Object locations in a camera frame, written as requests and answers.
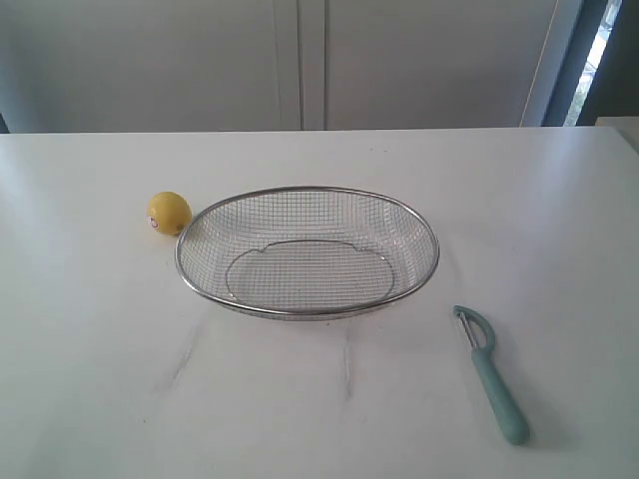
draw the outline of wire mesh basket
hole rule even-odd
[[[176,265],[195,292],[278,319],[343,317],[388,304],[433,275],[439,246],[407,205],[331,187],[263,190],[199,213]]]

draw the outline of white table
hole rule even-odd
[[[0,138],[2,478],[639,477],[639,157],[611,129]],[[331,323],[192,293],[152,194],[396,197],[432,281]],[[451,307],[534,437],[501,437]],[[350,369],[350,392],[344,384]]]

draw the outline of stainless steel basket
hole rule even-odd
[[[407,205],[329,187],[263,190],[199,213],[176,246],[180,275],[224,306],[327,319],[401,299],[433,275],[439,245]]]

